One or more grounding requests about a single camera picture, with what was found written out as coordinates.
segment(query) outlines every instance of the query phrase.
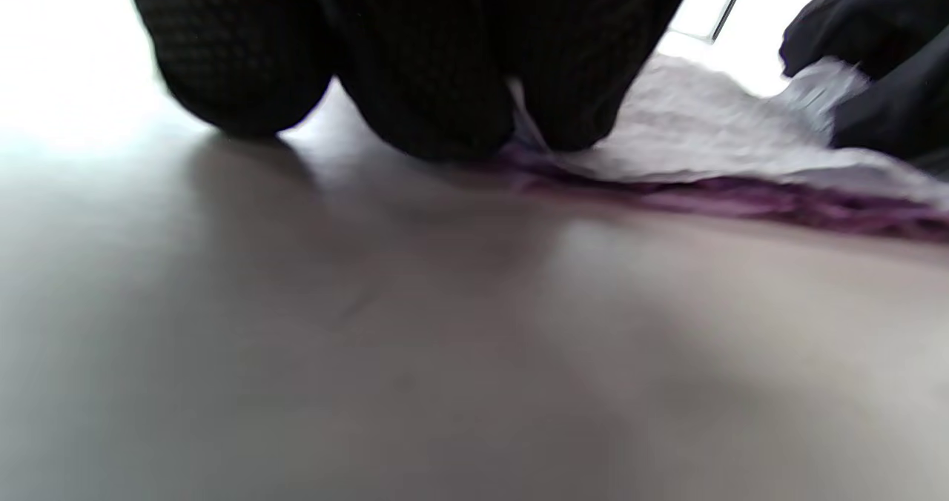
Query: purple fabric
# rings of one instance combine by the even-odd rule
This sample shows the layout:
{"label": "purple fabric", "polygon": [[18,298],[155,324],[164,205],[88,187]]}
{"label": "purple fabric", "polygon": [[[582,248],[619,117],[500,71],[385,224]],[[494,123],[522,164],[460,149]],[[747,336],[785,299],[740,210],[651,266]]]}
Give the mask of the purple fabric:
{"label": "purple fabric", "polygon": [[718,177],[689,184],[618,184],[569,173],[529,146],[504,150],[497,169],[525,191],[554,191],[626,206],[779,221],[846,234],[949,243],[949,213],[911,201],[765,180]]}

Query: gray floor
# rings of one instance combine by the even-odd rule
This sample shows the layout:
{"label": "gray floor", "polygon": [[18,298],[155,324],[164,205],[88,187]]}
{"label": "gray floor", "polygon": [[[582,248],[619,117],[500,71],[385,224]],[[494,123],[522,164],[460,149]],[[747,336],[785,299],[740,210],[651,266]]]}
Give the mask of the gray floor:
{"label": "gray floor", "polygon": [[0,499],[949,497],[946,250],[512,196],[338,90],[222,141],[125,0],[3,2]]}

